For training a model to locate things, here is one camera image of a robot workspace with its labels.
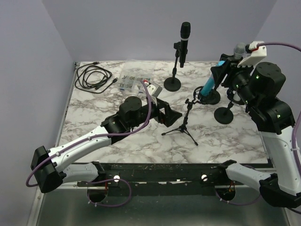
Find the blue microphone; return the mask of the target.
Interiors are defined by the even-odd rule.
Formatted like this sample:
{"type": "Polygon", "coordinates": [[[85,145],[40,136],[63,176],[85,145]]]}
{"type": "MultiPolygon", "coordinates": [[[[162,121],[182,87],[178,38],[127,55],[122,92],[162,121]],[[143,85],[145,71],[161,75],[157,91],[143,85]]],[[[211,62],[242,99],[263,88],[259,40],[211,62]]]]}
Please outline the blue microphone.
{"type": "Polygon", "coordinates": [[[214,79],[212,75],[208,78],[203,88],[199,91],[198,98],[199,100],[206,98],[208,101],[217,103],[220,101],[221,97],[219,92],[214,90],[214,79]]]}

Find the black tripod shock-mount stand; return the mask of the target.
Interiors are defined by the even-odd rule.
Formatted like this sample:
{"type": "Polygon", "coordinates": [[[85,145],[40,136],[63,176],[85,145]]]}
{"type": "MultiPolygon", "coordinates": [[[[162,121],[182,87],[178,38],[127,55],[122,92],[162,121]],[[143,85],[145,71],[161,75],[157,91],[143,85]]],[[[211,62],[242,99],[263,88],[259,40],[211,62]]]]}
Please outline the black tripod shock-mount stand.
{"type": "Polygon", "coordinates": [[[186,99],[186,100],[185,100],[185,104],[187,105],[187,111],[186,111],[186,114],[185,114],[185,116],[184,116],[182,125],[180,125],[180,126],[179,126],[178,128],[176,128],[176,129],[172,129],[172,130],[170,130],[170,131],[168,131],[168,132],[162,133],[161,135],[162,135],[162,136],[165,136],[166,134],[169,134],[169,133],[171,133],[171,132],[179,131],[180,133],[184,133],[184,134],[188,135],[188,136],[192,139],[193,143],[194,143],[196,146],[198,146],[198,143],[196,142],[196,140],[192,137],[192,135],[191,135],[191,134],[188,132],[188,130],[187,130],[187,124],[188,124],[189,113],[190,113],[190,111],[191,111],[191,109],[192,109],[194,103],[191,102],[189,99],[186,99]]]}

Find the black round-base mic stand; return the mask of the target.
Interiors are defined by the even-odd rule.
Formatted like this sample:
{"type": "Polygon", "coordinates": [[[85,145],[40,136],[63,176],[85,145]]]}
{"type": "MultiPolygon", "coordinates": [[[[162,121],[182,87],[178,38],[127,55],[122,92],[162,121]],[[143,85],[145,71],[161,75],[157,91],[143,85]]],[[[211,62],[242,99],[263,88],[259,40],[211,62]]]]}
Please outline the black round-base mic stand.
{"type": "Polygon", "coordinates": [[[180,52],[180,43],[181,43],[181,41],[174,43],[174,49],[176,50],[176,53],[175,53],[174,67],[172,70],[172,76],[165,79],[165,81],[164,81],[164,88],[170,92],[176,92],[181,88],[181,82],[178,78],[176,78],[177,63],[178,63],[178,60],[180,60],[180,53],[181,53],[180,52]]]}

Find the black microphone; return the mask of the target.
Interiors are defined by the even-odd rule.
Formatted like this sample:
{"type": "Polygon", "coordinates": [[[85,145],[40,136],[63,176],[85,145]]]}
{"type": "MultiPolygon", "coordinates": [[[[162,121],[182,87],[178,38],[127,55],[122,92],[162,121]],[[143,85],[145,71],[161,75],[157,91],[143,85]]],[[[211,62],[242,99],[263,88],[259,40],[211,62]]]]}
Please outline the black microphone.
{"type": "Polygon", "coordinates": [[[184,67],[184,63],[186,61],[186,55],[188,52],[188,40],[190,37],[191,31],[191,24],[189,22],[183,22],[181,25],[180,36],[181,36],[181,43],[180,43],[180,67],[184,67]]]}

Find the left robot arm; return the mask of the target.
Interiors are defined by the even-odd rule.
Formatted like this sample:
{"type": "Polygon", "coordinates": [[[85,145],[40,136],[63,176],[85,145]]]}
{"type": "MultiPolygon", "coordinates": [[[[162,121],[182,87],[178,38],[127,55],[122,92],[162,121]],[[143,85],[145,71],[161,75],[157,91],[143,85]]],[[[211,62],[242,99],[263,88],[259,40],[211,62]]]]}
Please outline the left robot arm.
{"type": "Polygon", "coordinates": [[[140,98],[128,97],[114,115],[107,117],[91,132],[48,150],[44,146],[38,147],[31,162],[32,176],[42,193],[75,181],[89,181],[99,186],[104,182],[101,165],[96,162],[76,163],[78,159],[142,130],[151,119],[170,127],[181,116],[182,113],[171,109],[168,102],[158,98],[142,105],[140,98]]]}

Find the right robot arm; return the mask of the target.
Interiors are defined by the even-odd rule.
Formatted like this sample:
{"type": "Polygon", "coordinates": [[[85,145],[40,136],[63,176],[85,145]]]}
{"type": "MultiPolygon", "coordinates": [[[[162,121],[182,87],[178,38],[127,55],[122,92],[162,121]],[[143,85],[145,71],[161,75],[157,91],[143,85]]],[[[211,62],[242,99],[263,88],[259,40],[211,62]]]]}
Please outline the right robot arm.
{"type": "Polygon", "coordinates": [[[223,185],[237,181],[260,192],[273,207],[297,208],[301,204],[301,155],[293,142],[295,120],[290,106],[277,98],[286,77],[270,62],[241,66],[241,59],[222,54],[222,65],[211,72],[215,87],[225,87],[229,100],[239,97],[261,136],[276,172],[255,171],[229,160],[217,171],[223,185]]]}

